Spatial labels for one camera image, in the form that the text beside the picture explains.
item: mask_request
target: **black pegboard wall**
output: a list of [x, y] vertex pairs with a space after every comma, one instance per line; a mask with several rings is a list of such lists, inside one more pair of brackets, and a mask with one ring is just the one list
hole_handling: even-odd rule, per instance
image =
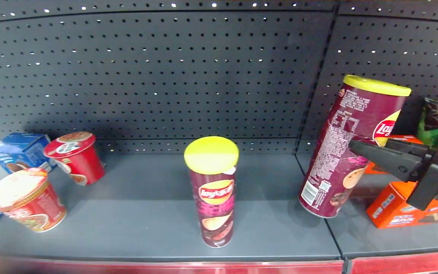
[[0, 0], [0, 21], [32, 17], [112, 12], [156, 11], [332, 11], [323, 0]]
[[296, 138], [331, 20], [224, 11], [0, 22], [0, 137]]
[[438, 21], [438, 0], [342, 1], [339, 14]]
[[412, 88], [393, 132], [415, 134], [422, 98], [438, 99], [438, 21], [337, 17], [302, 139], [317, 138], [346, 74]]
[[[295, 139], [232, 139], [240, 154], [293, 154]], [[100, 140], [96, 147], [111, 154], [182, 154], [191, 140]]]

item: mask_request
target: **maroon chip can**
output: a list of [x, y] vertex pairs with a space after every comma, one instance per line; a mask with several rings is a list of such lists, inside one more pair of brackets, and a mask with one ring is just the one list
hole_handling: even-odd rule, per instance
[[236, 144], [218, 136], [197, 139], [184, 152], [202, 240], [212, 248], [233, 237], [238, 157]]
[[410, 92], [378, 80], [344, 77], [298, 195], [303, 207], [323, 218], [337, 215], [367, 166], [366, 158], [349, 149], [349, 141], [384, 146]]

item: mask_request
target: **gray shelf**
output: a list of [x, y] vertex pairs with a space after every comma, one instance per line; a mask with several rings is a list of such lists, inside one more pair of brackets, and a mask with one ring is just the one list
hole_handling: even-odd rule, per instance
[[[241, 155], [234, 236], [224, 248], [200, 237], [181, 155], [112, 155], [107, 174], [80, 187], [61, 170], [50, 180], [66, 219], [36, 234], [4, 217], [0, 255], [64, 260], [335, 260], [326, 223], [297, 201], [302, 172], [293, 155]], [[0, 179], [5, 175], [0, 170]]]
[[[311, 154], [297, 154], [302, 170], [307, 171]], [[364, 175], [339, 215], [326, 220], [347, 258], [405, 255], [438, 251], [438, 223], [412, 227], [377, 229], [366, 208], [384, 186], [398, 180], [391, 175]]]

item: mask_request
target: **potato chip canister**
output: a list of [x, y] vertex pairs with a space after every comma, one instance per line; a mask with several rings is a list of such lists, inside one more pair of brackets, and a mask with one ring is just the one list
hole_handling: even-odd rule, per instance
[[94, 149], [95, 141], [90, 132], [73, 132], [50, 142], [43, 153], [55, 159], [76, 184], [84, 186], [97, 182], [105, 173]]
[[35, 232], [53, 229], [67, 215], [42, 168], [29, 168], [0, 181], [0, 211]]
[[212, 248], [225, 246], [233, 236], [239, 155], [236, 144], [217, 136], [197, 139], [184, 152], [202, 239]]
[[367, 159], [351, 139], [384, 146], [411, 89], [346, 75], [319, 134], [298, 199], [312, 214], [335, 217], [363, 175]]

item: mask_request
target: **yellow lid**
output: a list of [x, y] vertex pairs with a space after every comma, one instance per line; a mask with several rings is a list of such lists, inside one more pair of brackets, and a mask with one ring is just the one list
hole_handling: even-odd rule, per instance
[[346, 75], [344, 83], [351, 87], [393, 96], [409, 96], [412, 89], [355, 75]]
[[231, 140], [219, 136], [197, 139], [190, 143], [184, 158], [194, 172], [214, 175], [226, 172], [238, 163], [240, 150]]

